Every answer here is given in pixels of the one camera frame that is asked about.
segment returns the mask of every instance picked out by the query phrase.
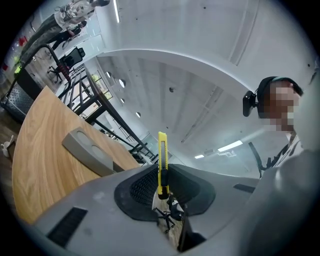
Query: wooden table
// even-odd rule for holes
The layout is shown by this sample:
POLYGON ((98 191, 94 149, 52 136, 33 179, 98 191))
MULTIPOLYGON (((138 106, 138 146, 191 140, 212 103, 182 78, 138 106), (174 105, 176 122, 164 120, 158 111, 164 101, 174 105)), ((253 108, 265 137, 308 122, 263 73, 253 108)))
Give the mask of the wooden table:
POLYGON ((30 224, 71 191, 99 178, 62 146, 64 137, 77 127, 124 170, 140 167, 122 144, 93 128, 45 87, 22 124, 12 164, 16 210, 30 224))

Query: person's arm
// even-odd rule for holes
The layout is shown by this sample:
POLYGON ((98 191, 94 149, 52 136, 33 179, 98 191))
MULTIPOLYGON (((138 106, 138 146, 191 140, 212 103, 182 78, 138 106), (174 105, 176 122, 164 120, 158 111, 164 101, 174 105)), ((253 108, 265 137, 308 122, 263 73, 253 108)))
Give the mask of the person's arm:
POLYGON ((85 21, 85 20, 86 20, 85 17, 81 17, 81 18, 78 18, 78 19, 72 18, 72 19, 70 20, 70 22, 71 22, 72 24, 78 24, 78 23, 83 22, 83 21, 85 21))
POLYGON ((69 27, 66 29, 66 31, 68 31, 70 36, 72 36, 72 37, 75 36, 75 33, 73 33, 72 30, 69 27))

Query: person's hair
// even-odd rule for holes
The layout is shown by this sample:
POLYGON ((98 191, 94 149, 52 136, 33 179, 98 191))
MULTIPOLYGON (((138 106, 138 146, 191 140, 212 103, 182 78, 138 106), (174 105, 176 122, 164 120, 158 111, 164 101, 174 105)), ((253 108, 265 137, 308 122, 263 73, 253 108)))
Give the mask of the person's hair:
POLYGON ((108 4, 110 4, 109 0, 96 0, 97 1, 97 5, 98 6, 107 6, 108 4))

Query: person in black clothing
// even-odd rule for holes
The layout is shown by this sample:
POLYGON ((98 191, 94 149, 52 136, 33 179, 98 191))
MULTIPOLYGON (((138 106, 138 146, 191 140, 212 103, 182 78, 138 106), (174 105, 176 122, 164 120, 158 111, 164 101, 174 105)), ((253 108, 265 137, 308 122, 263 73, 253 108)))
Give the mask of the person in black clothing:
POLYGON ((76 35, 79 35, 81 32, 81 29, 87 25, 87 22, 84 20, 79 25, 73 29, 67 28, 66 31, 61 32, 57 35, 55 35, 52 39, 50 39, 47 44, 54 43, 52 46, 52 49, 55 50, 57 47, 64 41, 67 41, 70 38, 73 38, 76 35))

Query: person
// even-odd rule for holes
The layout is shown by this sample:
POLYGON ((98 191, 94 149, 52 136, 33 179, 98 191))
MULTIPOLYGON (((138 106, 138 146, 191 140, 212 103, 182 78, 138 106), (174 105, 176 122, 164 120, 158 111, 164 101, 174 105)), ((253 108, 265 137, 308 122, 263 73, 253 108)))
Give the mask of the person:
POLYGON ((303 151, 300 139, 294 130, 294 107, 299 105, 303 90, 288 77, 266 77, 256 91, 257 111, 261 119, 289 135, 289 143, 268 160, 267 169, 279 167, 285 160, 303 151))
POLYGON ((81 29, 86 25, 87 25, 87 22, 84 20, 80 22, 78 26, 76 26, 75 28, 67 27, 66 31, 60 32, 59 34, 55 35, 53 38, 51 38, 47 42, 47 44, 51 44, 55 42, 54 45, 52 46, 52 49, 55 50, 62 42, 67 41, 70 38, 75 37, 76 35, 79 35, 81 32, 81 29))
POLYGON ((60 11, 47 18, 25 44, 20 60, 16 66, 19 71, 21 66, 30 61, 32 54, 42 44, 46 44, 54 36, 59 34, 71 24, 78 24, 88 19, 95 10, 95 7, 107 6, 109 0, 72 0, 60 8, 60 11))

